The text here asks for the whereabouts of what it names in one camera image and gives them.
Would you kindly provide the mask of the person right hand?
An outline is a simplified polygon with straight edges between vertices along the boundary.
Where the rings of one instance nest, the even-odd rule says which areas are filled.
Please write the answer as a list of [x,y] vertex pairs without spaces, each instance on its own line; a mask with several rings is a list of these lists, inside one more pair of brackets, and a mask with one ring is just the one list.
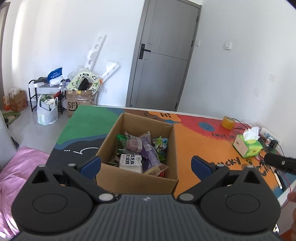
[[[296,203],[296,193],[295,192],[289,193],[287,198],[290,202]],[[291,237],[292,241],[296,241],[296,208],[293,210],[292,218],[293,218],[293,223],[290,228],[292,233],[291,233],[290,237]]]

